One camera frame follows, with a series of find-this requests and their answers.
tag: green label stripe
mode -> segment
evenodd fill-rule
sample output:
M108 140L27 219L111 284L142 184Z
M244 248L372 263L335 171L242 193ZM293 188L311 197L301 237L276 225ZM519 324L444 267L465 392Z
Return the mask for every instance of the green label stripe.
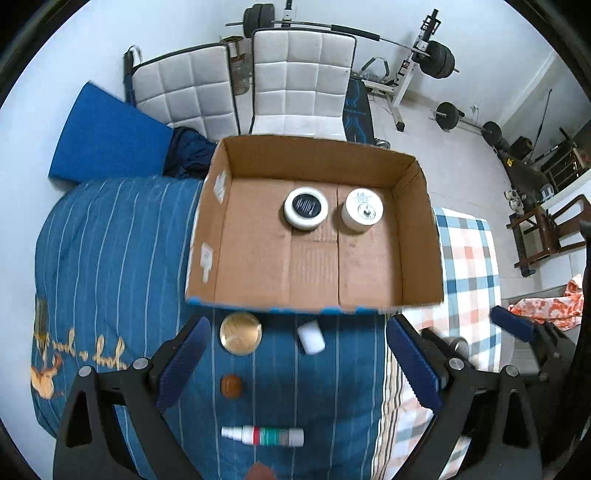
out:
M282 433L288 433L281 429L261 429L259 433L259 444L260 445L280 445L280 439Z

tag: barbell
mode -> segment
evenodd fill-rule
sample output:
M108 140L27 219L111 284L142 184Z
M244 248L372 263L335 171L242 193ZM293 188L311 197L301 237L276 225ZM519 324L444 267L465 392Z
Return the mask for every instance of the barbell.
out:
M464 117L464 112L459 111L456 106L450 102L440 103L437 110L435 110L435 121L442 130L452 130L457 126L458 122L462 122L463 124L470 125L479 130L482 134L482 138L484 138L485 142L491 147L500 148L505 145L506 140L503 138L501 127L499 127L499 125L494 122L487 122L480 127L473 122L469 122Z
M296 22L292 20L276 21L275 5L273 4L254 4L252 7L244 10L244 15L241 22L231 22L226 24L227 27L233 27L236 25L242 25L242 30L246 38L251 38L252 33L258 28L272 28L274 25L303 25L306 27L328 28L334 32L355 35L357 37L368 38L374 41L382 40L398 47L411 50L417 54L417 63L419 64L421 71L424 74L436 79L447 78L452 74L452 72L458 71L455 68L456 59L454 58L452 51L445 45L442 45L434 40L429 41L426 49L423 51L419 48L409 47L408 45L404 45L394 40L380 37L375 33L367 32L365 30L358 30L357 28L345 27L343 25L316 22Z

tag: small spray bottle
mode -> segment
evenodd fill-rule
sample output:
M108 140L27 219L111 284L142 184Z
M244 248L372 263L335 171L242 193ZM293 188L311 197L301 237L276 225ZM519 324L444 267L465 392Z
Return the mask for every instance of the small spray bottle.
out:
M222 427L222 437L237 440L245 445L301 447L304 444L302 429L268 429L264 427Z

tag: cardboard box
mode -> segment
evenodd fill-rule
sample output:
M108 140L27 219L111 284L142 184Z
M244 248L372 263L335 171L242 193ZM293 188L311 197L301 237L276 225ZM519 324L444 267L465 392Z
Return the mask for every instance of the cardboard box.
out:
M283 202L298 186L320 189L329 218L294 230ZM356 187L377 192L380 222L343 225ZM249 310L355 312L443 301L439 233L427 183L406 154L303 137L223 139L195 214L186 300Z

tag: bed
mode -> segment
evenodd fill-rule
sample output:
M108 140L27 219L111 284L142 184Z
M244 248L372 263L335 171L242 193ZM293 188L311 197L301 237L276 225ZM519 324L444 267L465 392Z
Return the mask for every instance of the bed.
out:
M278 479L390 479L418 442L431 411L418 405L385 344L388 314L260 314L264 335L254 354L225 351L219 326L228 311L184 302L197 180L162 177L83 183L63 197L40 233L35 255L37 314L31 359L38 422L53 436L69 386L82 365L122 369L151 356L192 315L206 316L212 338L179 402L164 417L206 479L242 479L254 462ZM405 310L417 328L462 335L472 361L498 370L501 334L488 321L500 303L496 256L484 220L435 209L444 303ZM326 350L306 356L296 328L316 318ZM225 374L244 393L220 393ZM123 407L125 441L139 473L153 478ZM252 447L220 436L222 426L304 429L299 449ZM467 443L446 469L454 472Z

